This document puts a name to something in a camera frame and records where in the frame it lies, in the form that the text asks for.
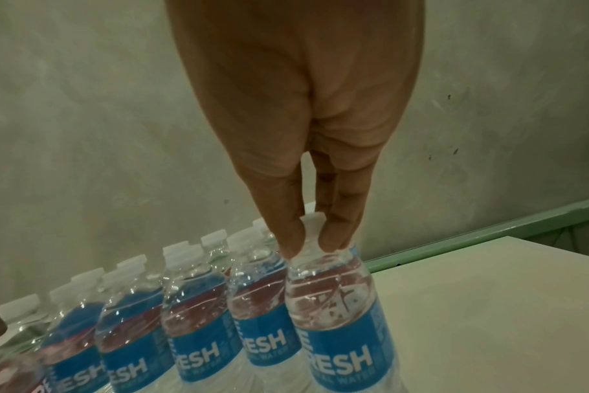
concrete wall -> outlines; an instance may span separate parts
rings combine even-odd
[[[589,0],[430,0],[364,256],[588,197]],[[160,1],[0,0],[0,302],[257,216]]]

green metal edge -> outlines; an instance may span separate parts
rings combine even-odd
[[[398,265],[410,264],[431,256],[483,243],[485,241],[512,236],[525,239],[530,236],[589,221],[589,199],[571,203],[563,207],[548,210],[531,216],[514,219],[484,229],[429,243],[421,247],[389,254],[369,260],[366,267],[376,273]]]

gray wall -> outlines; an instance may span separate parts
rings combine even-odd
[[[368,258],[589,197],[589,0],[431,0],[427,23]],[[160,1],[0,0],[0,302],[257,215]]]

white table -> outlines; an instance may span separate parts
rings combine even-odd
[[[410,393],[589,393],[589,257],[502,238],[374,275]]]

tabletop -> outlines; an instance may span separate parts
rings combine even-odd
[[[589,256],[501,238],[373,277],[410,393],[589,392]]]

